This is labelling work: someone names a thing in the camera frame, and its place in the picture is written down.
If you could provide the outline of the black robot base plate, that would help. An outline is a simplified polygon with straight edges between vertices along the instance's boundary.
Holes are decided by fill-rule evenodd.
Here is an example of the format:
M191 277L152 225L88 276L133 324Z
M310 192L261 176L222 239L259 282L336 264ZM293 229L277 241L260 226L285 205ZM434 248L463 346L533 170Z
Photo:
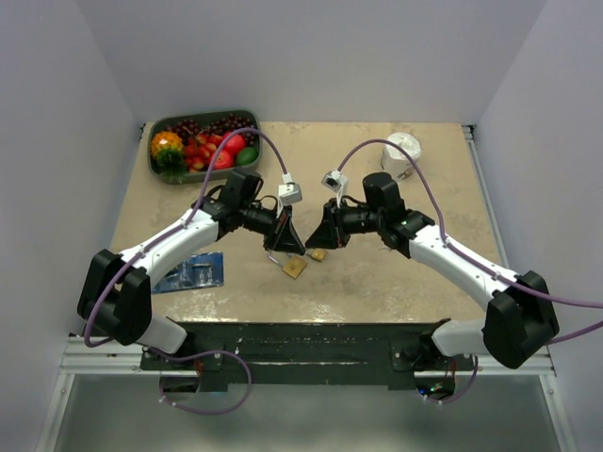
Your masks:
M230 384L376 385L413 390L417 372L447 378L469 371L466 354L442 355L429 340L434 323L186 322L190 337L173 362L144 352L141 367L197 375L203 391Z

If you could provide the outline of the large brass padlock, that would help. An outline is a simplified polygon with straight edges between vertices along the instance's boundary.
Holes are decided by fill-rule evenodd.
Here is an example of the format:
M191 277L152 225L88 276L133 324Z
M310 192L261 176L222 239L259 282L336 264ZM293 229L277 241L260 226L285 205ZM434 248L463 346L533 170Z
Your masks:
M276 255L268 252L268 258L293 280L297 280L307 268L307 262L298 254L283 253Z

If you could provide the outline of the small brass padlock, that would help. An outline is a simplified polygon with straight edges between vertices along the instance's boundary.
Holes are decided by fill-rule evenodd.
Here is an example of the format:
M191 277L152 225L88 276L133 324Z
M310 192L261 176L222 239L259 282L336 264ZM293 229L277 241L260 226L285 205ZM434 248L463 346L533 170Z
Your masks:
M323 262L328 254L328 251L323 249L313 249L309 250L306 255L309 256L312 260L317 262Z

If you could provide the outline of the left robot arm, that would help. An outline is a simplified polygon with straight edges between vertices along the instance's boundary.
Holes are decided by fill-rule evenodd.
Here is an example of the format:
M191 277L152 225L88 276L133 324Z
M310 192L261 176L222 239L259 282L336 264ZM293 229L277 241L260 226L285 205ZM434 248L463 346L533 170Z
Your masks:
M96 253L77 305L85 319L87 347L97 347L91 336L100 332L103 342L127 346L140 344L162 351L174 369L189 367L195 346L188 331L173 320L154 313L152 290L193 252L212 245L238 228L261 234L265 250L304 254L305 247L292 224L292 206L302 200L302 190L288 173L282 177L275 207L261 205L263 186L259 173L235 169L226 183L205 189L183 216L141 244L114 253Z

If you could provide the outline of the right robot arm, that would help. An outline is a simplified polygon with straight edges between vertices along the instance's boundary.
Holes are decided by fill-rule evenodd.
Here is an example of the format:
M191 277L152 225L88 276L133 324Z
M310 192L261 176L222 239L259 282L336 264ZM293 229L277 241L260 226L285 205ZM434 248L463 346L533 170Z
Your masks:
M329 171L322 183L335 196L324 204L307 247L342 249L355 234L375 233L387 248L436 271L485 311L482 320L444 320L429 332L419 348L426 367L439 370L456 355L488 354L516 369L559 333L543 277L499 266L445 235L431 218L406 208L389 174L366 176L365 198L354 206L346 202L348 179L341 171Z

